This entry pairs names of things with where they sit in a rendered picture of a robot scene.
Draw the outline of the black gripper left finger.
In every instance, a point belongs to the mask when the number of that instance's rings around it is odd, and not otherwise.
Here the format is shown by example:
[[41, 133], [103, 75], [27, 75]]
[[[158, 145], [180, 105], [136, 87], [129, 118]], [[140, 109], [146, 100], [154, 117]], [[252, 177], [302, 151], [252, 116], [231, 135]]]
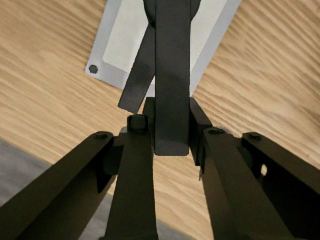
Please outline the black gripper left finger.
[[116, 177], [98, 240], [159, 240], [154, 122], [155, 97], [146, 97], [142, 114], [129, 115], [118, 136], [89, 135], [0, 207], [0, 240], [78, 240]]

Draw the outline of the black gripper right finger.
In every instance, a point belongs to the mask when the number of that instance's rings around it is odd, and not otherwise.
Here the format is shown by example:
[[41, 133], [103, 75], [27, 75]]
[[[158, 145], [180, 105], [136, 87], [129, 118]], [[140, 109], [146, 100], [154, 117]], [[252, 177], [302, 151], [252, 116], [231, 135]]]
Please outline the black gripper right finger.
[[262, 134], [213, 126], [194, 97], [189, 147], [214, 240], [320, 240], [320, 169]]

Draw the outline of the grey metal base plate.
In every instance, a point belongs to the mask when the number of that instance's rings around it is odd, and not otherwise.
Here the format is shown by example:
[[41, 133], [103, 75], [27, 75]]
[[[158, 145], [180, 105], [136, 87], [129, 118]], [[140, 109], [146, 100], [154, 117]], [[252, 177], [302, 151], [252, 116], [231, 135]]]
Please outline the grey metal base plate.
[[[241, 1], [242, 0], [226, 1], [190, 73], [190, 97], [198, 85]], [[122, 0], [107, 0], [85, 73], [123, 90], [129, 73], [102, 60], [121, 2]], [[146, 97], [155, 97], [154, 84], [150, 84], [144, 100], [146, 100]]]

